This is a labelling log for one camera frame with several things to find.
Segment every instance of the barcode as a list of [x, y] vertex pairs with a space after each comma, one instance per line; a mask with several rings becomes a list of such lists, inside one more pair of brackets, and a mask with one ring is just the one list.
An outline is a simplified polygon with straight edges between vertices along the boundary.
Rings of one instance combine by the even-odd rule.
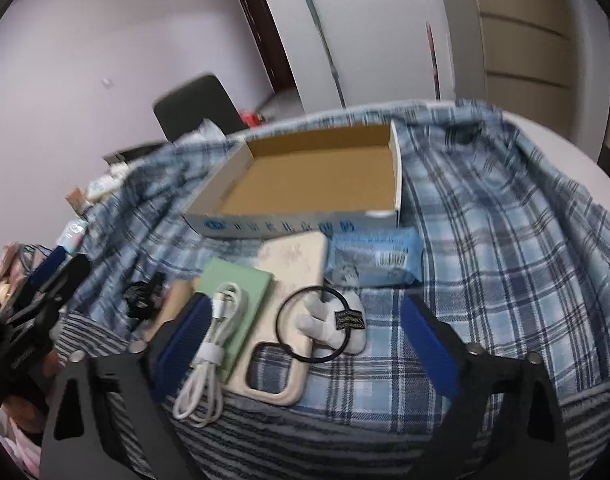
[[389, 251], [381, 253], [380, 264], [387, 267], [404, 267], [407, 254], [401, 251]]

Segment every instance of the tissue packet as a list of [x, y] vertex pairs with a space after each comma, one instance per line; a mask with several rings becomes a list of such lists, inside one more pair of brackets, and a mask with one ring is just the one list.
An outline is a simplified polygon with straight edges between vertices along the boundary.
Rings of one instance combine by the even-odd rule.
[[325, 278], [338, 286], [410, 285], [421, 280], [422, 253], [413, 227], [334, 235]]

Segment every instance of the black ring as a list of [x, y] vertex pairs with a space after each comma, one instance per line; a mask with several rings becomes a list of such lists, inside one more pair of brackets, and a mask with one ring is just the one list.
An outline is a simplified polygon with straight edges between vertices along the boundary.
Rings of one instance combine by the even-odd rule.
[[330, 355], [326, 355], [323, 357], [305, 357], [302, 355], [298, 355], [296, 352], [294, 352], [294, 350], [291, 349], [291, 346], [289, 346], [287, 343], [285, 343], [283, 341], [283, 339], [281, 338], [280, 330], [278, 328], [283, 309], [285, 308], [285, 306], [287, 306], [287, 304], [290, 303], [291, 300], [293, 300], [296, 296], [304, 294], [305, 292], [317, 292], [317, 291], [329, 292], [332, 296], [336, 296], [340, 300], [340, 302], [343, 305], [343, 308], [346, 310], [346, 312], [348, 312], [350, 310], [349, 303], [347, 302], [345, 297], [340, 292], [338, 292], [335, 288], [331, 288], [330, 286], [326, 286], [326, 285], [304, 286], [303, 288], [300, 288], [299, 290], [291, 293], [281, 303], [281, 306], [278, 308], [278, 312], [276, 313], [276, 319], [274, 320], [274, 334], [276, 336], [276, 340], [278, 341], [278, 346], [280, 346], [280, 348], [290, 357], [300, 361], [301, 363], [320, 365], [321, 363], [326, 363], [326, 362], [331, 361], [332, 359], [336, 359], [339, 355], [341, 355], [343, 353], [343, 350], [345, 350], [345, 348], [347, 347], [347, 344], [349, 343], [349, 336], [351, 335], [351, 332], [352, 332], [351, 328], [349, 328], [349, 327], [345, 328], [345, 338], [343, 339], [343, 343], [338, 348], [338, 350], [334, 350]]

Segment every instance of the open box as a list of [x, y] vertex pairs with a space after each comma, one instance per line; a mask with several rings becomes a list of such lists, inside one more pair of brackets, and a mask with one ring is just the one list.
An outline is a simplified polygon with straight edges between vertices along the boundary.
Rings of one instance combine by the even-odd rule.
[[240, 142], [185, 219], [212, 238], [387, 229], [398, 225], [400, 194], [393, 123], [309, 130]]

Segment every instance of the floor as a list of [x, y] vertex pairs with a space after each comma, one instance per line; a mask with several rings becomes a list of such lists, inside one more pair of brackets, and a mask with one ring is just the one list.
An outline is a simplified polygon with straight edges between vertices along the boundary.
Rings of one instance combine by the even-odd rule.
[[258, 110], [266, 122], [275, 123], [299, 117], [305, 113], [301, 97], [296, 88], [283, 90], [275, 94], [266, 104]]

